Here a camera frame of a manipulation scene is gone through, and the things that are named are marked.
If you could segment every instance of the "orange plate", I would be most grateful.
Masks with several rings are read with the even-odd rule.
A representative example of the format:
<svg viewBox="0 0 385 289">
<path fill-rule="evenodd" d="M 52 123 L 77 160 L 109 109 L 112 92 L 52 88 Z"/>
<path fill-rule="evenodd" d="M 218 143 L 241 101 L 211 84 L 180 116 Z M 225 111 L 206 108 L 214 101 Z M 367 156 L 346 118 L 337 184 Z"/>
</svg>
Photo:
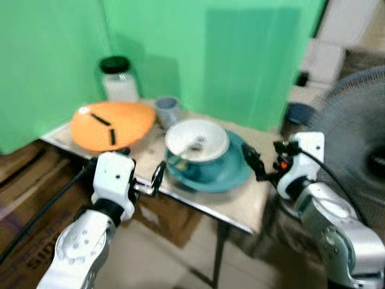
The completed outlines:
<svg viewBox="0 0 385 289">
<path fill-rule="evenodd" d="M 115 151 L 141 140 L 155 113 L 145 104 L 99 102 L 81 107 L 72 118 L 74 141 L 90 151 Z"/>
</svg>

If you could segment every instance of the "white bowl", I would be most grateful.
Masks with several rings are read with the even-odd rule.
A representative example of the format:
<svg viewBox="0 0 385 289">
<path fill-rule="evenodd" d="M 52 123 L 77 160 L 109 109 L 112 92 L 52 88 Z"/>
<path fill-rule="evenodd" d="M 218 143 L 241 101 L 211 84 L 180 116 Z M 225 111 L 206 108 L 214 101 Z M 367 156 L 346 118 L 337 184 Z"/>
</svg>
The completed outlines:
<svg viewBox="0 0 385 289">
<path fill-rule="evenodd" d="M 202 149 L 199 151 L 186 150 L 197 137 L 204 137 Z M 188 119 L 173 125 L 165 136 L 166 146 L 174 155 L 192 162 L 216 160 L 229 148 L 229 136 L 226 131 L 214 122 L 203 119 Z"/>
</svg>

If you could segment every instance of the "teal plate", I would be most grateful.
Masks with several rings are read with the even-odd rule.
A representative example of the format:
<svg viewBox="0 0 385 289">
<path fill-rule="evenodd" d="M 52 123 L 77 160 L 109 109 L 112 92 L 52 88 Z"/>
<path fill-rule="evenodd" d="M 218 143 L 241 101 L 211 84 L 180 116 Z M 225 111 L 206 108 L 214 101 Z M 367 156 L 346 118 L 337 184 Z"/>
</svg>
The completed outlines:
<svg viewBox="0 0 385 289">
<path fill-rule="evenodd" d="M 170 175 L 183 185 L 197 191 L 221 193 L 243 184 L 250 176 L 251 170 L 243 153 L 243 139 L 231 131 L 227 131 L 230 146 L 227 152 L 209 163 L 189 163 L 185 171 L 180 171 L 167 164 Z"/>
</svg>

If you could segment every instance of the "green screen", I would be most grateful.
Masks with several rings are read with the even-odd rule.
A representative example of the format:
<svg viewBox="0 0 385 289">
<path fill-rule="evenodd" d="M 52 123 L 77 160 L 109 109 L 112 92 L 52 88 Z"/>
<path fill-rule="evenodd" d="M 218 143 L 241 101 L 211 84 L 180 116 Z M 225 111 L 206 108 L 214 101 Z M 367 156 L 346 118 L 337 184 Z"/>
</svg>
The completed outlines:
<svg viewBox="0 0 385 289">
<path fill-rule="evenodd" d="M 134 65 L 145 98 L 271 130 L 324 0 L 110 0 L 114 51 Z"/>
<path fill-rule="evenodd" d="M 105 99 L 98 61 L 132 62 L 144 98 L 262 130 L 280 125 L 324 0 L 4 0 L 0 153 Z"/>
<path fill-rule="evenodd" d="M 105 98 L 98 60 L 111 53 L 95 0 L 0 3 L 0 153 L 9 153 Z"/>
</svg>

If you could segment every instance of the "black cable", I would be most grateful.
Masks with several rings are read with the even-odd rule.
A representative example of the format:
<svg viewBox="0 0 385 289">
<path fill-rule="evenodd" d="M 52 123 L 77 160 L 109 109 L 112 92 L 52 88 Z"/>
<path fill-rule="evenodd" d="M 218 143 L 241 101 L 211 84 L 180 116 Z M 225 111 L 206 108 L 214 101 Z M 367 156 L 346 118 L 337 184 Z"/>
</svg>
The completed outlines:
<svg viewBox="0 0 385 289">
<path fill-rule="evenodd" d="M 314 157 L 312 154 L 304 151 L 303 149 L 301 148 L 298 148 L 299 152 L 301 152 L 302 154 L 308 156 L 309 158 L 311 158 L 313 161 L 315 161 L 317 164 L 319 164 L 320 167 L 322 167 L 322 169 L 328 173 L 328 175 L 334 180 L 334 182 L 336 182 L 336 184 L 340 187 L 340 189 L 344 192 L 346 198 L 349 200 L 350 204 L 353 206 L 353 208 L 355 209 L 355 211 L 357 212 L 357 214 L 359 215 L 359 218 L 361 220 L 361 222 L 365 225 L 365 226 L 369 226 L 368 225 L 368 220 L 366 219 L 366 217 L 363 215 L 363 213 L 361 212 L 360 208 L 358 207 L 357 203 L 355 202 L 355 200 L 353 200 L 353 198 L 349 195 L 348 193 L 348 190 L 342 185 L 342 183 L 338 180 L 337 176 L 331 171 L 331 169 L 325 165 L 322 161 L 318 160 L 316 157 Z"/>
<path fill-rule="evenodd" d="M 4 249 L 0 256 L 0 264 L 2 264 L 9 254 L 12 253 L 16 245 L 34 227 L 36 222 L 44 215 L 44 213 L 95 165 L 96 161 L 92 159 L 75 177 L 73 177 L 73 179 L 71 179 L 55 196 L 53 196 L 39 212 L 33 216 L 33 218 L 21 229 L 19 233 L 17 233 L 11 243 Z"/>
</svg>

